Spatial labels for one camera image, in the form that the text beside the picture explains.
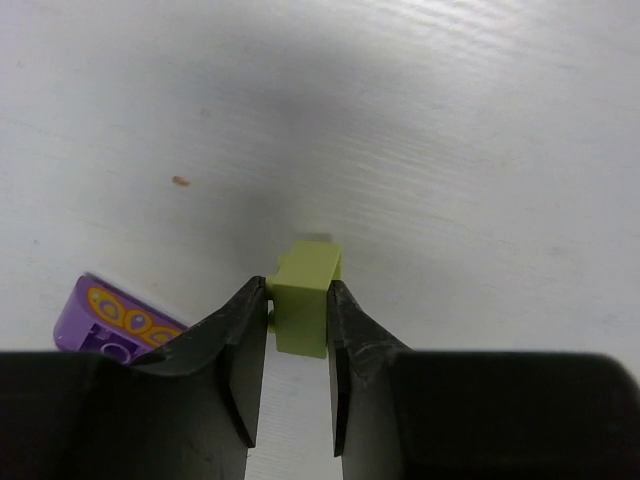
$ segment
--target white wooden surface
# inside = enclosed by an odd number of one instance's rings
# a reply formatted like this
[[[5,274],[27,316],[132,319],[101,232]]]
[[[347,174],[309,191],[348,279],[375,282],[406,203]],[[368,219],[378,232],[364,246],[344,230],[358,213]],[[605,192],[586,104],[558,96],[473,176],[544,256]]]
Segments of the white wooden surface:
[[[0,348],[51,348],[85,270],[195,322],[320,232],[411,346],[640,374],[639,25],[635,0],[0,2]],[[339,478],[326,370],[270,345],[248,479]]]

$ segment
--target green block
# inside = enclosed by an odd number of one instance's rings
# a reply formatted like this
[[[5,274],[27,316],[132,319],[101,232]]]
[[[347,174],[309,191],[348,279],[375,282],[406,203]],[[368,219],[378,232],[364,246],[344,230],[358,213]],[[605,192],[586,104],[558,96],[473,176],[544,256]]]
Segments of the green block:
[[[279,352],[327,356],[327,291],[341,279],[342,247],[335,243],[298,241],[278,259],[267,289]]]

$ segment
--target brown speck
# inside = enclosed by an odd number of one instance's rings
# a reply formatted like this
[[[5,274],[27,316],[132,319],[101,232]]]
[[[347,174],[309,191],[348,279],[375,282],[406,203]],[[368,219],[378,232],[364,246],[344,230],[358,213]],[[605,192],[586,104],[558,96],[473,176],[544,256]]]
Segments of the brown speck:
[[[191,182],[189,180],[181,177],[180,175],[174,175],[171,181],[180,187],[188,187],[189,185],[191,185]]]

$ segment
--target purple printed tile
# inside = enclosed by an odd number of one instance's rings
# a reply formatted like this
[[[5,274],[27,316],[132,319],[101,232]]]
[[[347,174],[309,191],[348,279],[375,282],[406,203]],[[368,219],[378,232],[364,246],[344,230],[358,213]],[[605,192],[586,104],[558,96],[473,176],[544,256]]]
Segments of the purple printed tile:
[[[100,352],[129,363],[184,330],[177,320],[85,274],[56,323],[54,340],[60,350]]]

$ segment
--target orange circle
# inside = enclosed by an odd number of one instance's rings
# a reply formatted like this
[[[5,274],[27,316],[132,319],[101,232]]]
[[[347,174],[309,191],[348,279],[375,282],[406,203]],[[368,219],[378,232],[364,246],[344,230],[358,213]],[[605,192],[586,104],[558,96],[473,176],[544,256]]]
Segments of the orange circle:
[[[111,293],[100,287],[91,287],[87,291],[87,300],[93,313],[101,320],[118,327],[123,326],[124,307]]]
[[[139,319],[142,319],[144,323],[140,326],[135,326],[135,323],[139,321]],[[153,320],[151,319],[151,315],[143,310],[134,308],[133,310],[129,310],[124,316],[124,328],[127,332],[132,333],[133,335],[140,335],[149,330],[152,326]]]
[[[169,340],[173,340],[180,335],[180,330],[171,327],[151,327],[148,331],[140,335],[142,339],[149,345],[159,347],[167,343]]]

